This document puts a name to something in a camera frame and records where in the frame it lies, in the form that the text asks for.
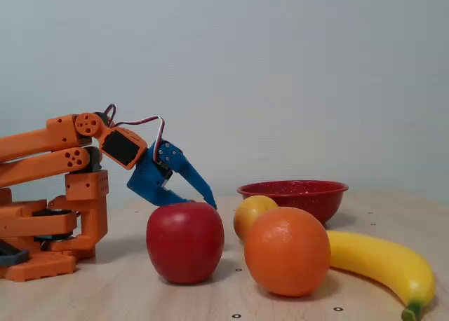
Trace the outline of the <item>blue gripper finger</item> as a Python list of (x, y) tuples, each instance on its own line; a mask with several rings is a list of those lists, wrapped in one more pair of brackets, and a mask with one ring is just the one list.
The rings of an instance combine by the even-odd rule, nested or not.
[(178, 194), (165, 188), (156, 188), (154, 193), (154, 204), (161, 207), (177, 203), (193, 203), (194, 200), (182, 198)]
[(203, 199), (214, 208), (217, 208), (213, 192), (205, 179), (196, 171), (187, 160), (182, 150), (173, 143), (162, 142), (158, 149), (159, 165), (167, 170), (181, 175), (193, 188), (198, 191)]

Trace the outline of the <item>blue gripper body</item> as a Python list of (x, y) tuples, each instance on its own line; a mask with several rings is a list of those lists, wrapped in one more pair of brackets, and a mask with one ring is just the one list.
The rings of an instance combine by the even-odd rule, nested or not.
[(156, 188), (165, 188), (173, 172), (155, 163), (153, 160), (155, 144), (144, 152), (135, 165), (134, 172), (128, 180), (127, 187), (154, 205)]

